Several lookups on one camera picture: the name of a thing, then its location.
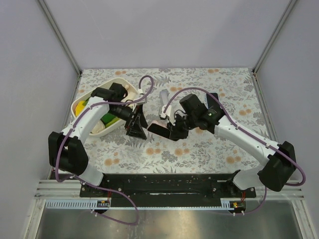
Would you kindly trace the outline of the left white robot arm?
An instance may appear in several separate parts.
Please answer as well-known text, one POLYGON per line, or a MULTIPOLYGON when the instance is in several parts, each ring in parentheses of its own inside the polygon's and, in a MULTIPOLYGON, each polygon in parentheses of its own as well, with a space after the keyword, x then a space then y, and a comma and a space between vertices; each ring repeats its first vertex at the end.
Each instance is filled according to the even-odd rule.
POLYGON ((107 113, 125 121, 126 134, 146 139, 147 122, 143 114, 146 95, 134 101, 123 102, 127 90, 118 83, 109 89, 96 88, 84 110, 62 132, 52 132, 48 137, 49 163, 56 170, 63 170, 79 177, 87 184, 98 186, 104 174, 89 164, 84 143, 98 121, 107 113))

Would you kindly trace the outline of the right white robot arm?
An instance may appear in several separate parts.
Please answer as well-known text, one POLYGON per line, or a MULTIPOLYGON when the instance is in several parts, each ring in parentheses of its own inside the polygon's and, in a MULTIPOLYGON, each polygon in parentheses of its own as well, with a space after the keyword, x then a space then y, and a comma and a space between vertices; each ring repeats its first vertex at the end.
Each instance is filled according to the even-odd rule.
POLYGON ((175 115, 171 100, 165 103, 161 117, 169 119, 167 124, 171 140, 185 139, 196 127, 222 137, 242 148, 259 162, 260 166, 249 170, 235 171, 230 183, 240 190, 264 186, 280 192, 288 185, 289 178, 298 168, 294 146, 285 141, 280 144, 266 139, 245 128, 233 119, 218 99, 217 93, 207 93, 206 103, 195 94, 183 97, 179 103, 184 115, 175 115))

